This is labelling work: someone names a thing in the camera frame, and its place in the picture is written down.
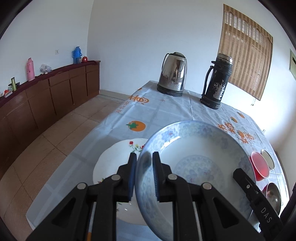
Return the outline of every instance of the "kettle lid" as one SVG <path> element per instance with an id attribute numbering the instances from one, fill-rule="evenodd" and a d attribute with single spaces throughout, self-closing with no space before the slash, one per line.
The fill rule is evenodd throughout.
<path id="1" fill-rule="evenodd" d="M 178 56 L 178 57 L 181 57 L 181 58 L 185 58 L 185 56 L 179 52 L 174 52 L 174 53 L 170 53 L 170 55 L 174 55 L 174 56 Z"/>

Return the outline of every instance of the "pink thermos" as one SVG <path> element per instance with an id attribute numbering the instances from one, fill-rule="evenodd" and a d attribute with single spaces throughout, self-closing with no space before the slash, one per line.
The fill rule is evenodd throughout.
<path id="1" fill-rule="evenodd" d="M 33 64 L 33 60 L 31 58 L 28 59 L 26 69 L 27 69 L 28 81 L 34 80 L 35 79 L 34 64 Z"/>

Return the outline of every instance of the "black thermos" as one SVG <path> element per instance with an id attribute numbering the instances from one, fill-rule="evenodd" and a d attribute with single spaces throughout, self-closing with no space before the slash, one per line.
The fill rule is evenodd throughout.
<path id="1" fill-rule="evenodd" d="M 219 53 L 216 61 L 212 61 L 212 63 L 214 66 L 210 66 L 205 77 L 205 84 L 200 102 L 214 110 L 217 110 L 220 107 L 221 99 L 228 83 L 228 79 L 232 73 L 232 58 Z M 212 69 L 214 71 L 207 88 L 207 79 Z"/>

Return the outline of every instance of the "tablecloth with orange print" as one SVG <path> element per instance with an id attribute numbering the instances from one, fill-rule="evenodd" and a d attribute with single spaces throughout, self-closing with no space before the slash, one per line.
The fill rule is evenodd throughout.
<path id="1" fill-rule="evenodd" d="M 182 120 L 204 121 L 222 129 L 249 155 L 254 150 L 267 150 L 275 161 L 275 168 L 271 170 L 268 179 L 257 182 L 257 185 L 262 190 L 268 182 L 276 183 L 281 192 L 283 210 L 289 195 L 282 168 L 269 141 L 251 117 L 226 104 L 221 104 L 218 110 L 210 109 L 200 103 L 200 94 L 191 91 L 184 90 L 182 97 L 173 97 L 158 92 L 156 88 L 157 82 L 150 81 L 138 89 L 93 129 L 61 163 L 26 214 L 33 227 L 77 183 L 93 184 L 93 168 L 107 148 L 125 139 L 150 138 L 159 129 Z M 149 230 L 123 224 L 122 221 L 119 223 L 118 240 L 158 240 Z"/>

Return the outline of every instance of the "green can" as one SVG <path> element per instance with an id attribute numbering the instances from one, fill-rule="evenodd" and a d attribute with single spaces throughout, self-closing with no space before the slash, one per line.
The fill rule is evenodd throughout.
<path id="1" fill-rule="evenodd" d="M 11 84 L 12 84 L 12 90 L 13 91 L 16 91 L 17 90 L 17 86 L 15 84 L 15 78 L 14 77 L 11 79 Z"/>

